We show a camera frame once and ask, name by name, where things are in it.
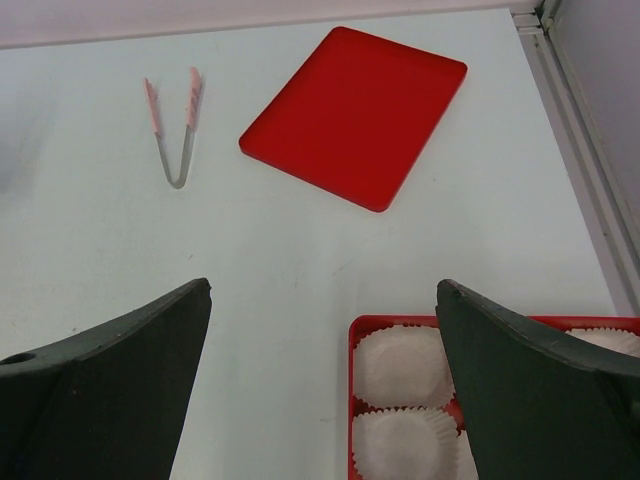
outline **white table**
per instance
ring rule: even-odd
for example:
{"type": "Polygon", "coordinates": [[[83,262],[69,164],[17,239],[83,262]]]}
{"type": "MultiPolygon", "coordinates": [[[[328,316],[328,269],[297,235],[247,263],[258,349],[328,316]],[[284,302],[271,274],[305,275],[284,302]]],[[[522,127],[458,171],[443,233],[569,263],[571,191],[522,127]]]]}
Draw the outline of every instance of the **white table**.
{"type": "Polygon", "coordinates": [[[507,10],[343,22],[469,66],[387,212],[240,153],[336,24],[0,51],[0,358],[207,277],[175,480],[344,478],[348,326],[432,314],[442,278],[523,313],[615,314],[507,10]],[[177,161],[190,65],[204,101],[173,191],[142,78],[177,161]]]}

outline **metal frame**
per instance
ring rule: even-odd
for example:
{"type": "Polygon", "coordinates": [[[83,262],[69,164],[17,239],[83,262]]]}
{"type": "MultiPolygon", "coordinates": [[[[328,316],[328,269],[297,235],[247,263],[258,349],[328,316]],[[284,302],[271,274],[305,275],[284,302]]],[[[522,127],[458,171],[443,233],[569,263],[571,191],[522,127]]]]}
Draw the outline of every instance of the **metal frame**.
{"type": "Polygon", "coordinates": [[[566,57],[554,16],[562,0],[513,15],[603,272],[620,315],[640,315],[640,234],[596,135],[566,57]]]}

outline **wall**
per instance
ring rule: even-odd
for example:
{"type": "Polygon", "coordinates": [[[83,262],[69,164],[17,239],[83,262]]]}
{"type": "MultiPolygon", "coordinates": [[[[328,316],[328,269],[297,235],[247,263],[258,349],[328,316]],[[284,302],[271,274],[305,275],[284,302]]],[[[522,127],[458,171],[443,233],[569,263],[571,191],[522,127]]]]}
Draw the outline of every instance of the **wall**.
{"type": "Polygon", "coordinates": [[[556,17],[617,182],[640,226],[640,2],[565,0],[556,17]]]}
{"type": "Polygon", "coordinates": [[[0,48],[533,0],[2,0],[0,48]]]}

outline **red tray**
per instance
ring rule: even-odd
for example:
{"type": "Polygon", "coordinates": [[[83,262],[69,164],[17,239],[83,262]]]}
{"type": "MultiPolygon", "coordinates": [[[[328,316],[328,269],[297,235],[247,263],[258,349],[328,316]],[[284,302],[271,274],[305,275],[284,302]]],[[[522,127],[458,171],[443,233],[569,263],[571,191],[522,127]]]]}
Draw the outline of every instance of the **red tray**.
{"type": "Polygon", "coordinates": [[[240,148],[381,212],[466,72],[456,60],[334,28],[242,135],[240,148]]]}
{"type": "MultiPolygon", "coordinates": [[[[640,318],[635,317],[531,317],[545,325],[558,330],[571,330],[573,328],[618,328],[640,335],[640,318]]],[[[348,480],[362,480],[355,469],[353,462],[352,431],[353,419],[366,412],[377,409],[353,395],[353,351],[360,340],[383,328],[393,325],[438,327],[438,319],[435,316],[410,316],[410,315],[364,315],[354,320],[349,328],[349,426],[348,426],[348,480]]],[[[453,400],[443,410],[448,412],[456,420],[458,429],[464,429],[464,419],[458,401],[453,400]]]]}

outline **cupcake liner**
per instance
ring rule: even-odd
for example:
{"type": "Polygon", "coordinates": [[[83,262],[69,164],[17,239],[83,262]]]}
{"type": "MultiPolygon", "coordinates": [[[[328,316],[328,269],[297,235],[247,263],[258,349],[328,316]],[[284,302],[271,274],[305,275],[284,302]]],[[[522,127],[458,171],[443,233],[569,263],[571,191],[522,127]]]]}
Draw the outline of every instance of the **cupcake liner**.
{"type": "Polygon", "coordinates": [[[613,328],[574,328],[567,333],[580,340],[613,350],[614,352],[640,357],[640,337],[626,330],[616,330],[613,328]]]}
{"type": "Polygon", "coordinates": [[[456,422],[433,408],[365,413],[353,420],[353,459],[363,480],[453,480],[456,422]]]}
{"type": "Polygon", "coordinates": [[[476,470],[476,462],[473,460],[471,453],[471,445],[469,445],[469,436],[467,431],[463,430],[458,437],[458,469],[456,472],[456,480],[478,480],[478,471],[476,470]]]}
{"type": "Polygon", "coordinates": [[[453,397],[440,330],[397,325],[364,337],[354,350],[353,393],[369,405],[442,407],[453,397]]]}

